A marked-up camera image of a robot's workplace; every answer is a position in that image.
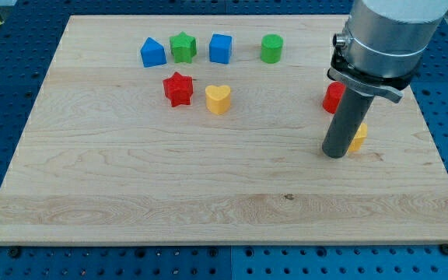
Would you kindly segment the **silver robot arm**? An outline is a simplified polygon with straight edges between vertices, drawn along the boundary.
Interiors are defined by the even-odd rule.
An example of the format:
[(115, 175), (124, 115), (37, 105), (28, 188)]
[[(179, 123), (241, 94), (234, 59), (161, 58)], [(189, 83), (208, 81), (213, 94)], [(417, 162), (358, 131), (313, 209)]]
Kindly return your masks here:
[(328, 77), (399, 103), (447, 11), (448, 0), (355, 0), (333, 36)]

